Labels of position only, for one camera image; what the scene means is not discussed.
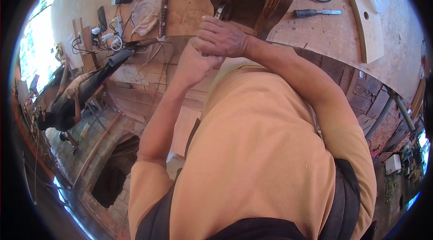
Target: fist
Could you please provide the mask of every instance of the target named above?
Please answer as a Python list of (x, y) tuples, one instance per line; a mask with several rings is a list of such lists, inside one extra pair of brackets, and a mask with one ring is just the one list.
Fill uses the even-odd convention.
[(221, 62), (222, 57), (203, 57), (202, 51), (196, 48), (193, 43), (197, 39), (193, 37), (181, 54), (175, 75), (171, 83), (184, 88), (191, 88), (208, 76), (209, 70)]
[(203, 16), (197, 38), (193, 40), (194, 47), (203, 53), (238, 58), (243, 56), (247, 37), (239, 28), (218, 20), (212, 16)]

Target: wooden beam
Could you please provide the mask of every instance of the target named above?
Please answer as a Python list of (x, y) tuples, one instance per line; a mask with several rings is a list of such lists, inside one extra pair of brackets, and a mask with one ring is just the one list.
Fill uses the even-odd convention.
[(114, 126), (114, 124), (117, 122), (117, 120), (120, 118), (120, 116), (122, 115), (122, 112), (119, 112), (116, 116), (116, 118), (114, 118), (113, 122), (110, 124), (110, 126), (107, 128), (107, 130), (104, 132), (104, 134), (101, 136), (101, 138), (99, 139), (98, 143), (96, 143), (96, 145), (93, 147), (92, 152), (90, 153), (89, 157), (86, 160), (86, 163), (83, 166), (83, 169), (81, 171), (81, 176), (84, 176), (84, 173), (86, 172), (87, 167), (89, 167), (90, 162), (92, 161), (93, 157), (96, 154), (96, 150), (98, 150), (99, 145), (101, 144), (101, 142), (103, 141), (103, 139), (106, 137), (106, 135), (108, 134), (108, 132), (111, 130), (111, 128)]

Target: man's right hand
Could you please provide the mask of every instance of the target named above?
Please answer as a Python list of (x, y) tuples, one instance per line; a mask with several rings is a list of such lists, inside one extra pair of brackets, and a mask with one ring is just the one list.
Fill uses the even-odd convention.
[(201, 52), (214, 56), (238, 58), (244, 56), (248, 39), (239, 28), (212, 16), (203, 16), (193, 45)]

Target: hole in floor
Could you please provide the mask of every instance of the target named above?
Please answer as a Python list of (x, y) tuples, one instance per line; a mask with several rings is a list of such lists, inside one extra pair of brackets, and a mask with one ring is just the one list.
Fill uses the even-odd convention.
[(123, 183), (137, 160), (140, 139), (131, 133), (124, 135), (113, 150), (92, 190), (93, 197), (105, 208), (113, 205), (122, 192)]

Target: tool handle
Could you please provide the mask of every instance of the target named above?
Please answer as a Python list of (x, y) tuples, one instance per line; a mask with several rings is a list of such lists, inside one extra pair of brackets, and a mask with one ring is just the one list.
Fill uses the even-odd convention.
[(159, 31), (158, 41), (165, 41), (165, 27), (167, 26), (168, 0), (162, 0), (161, 9), (159, 11)]
[(303, 18), (303, 17), (311, 17), (317, 15), (317, 10), (315, 9), (297, 9), (293, 11), (293, 14), (295, 14), (296, 18)]

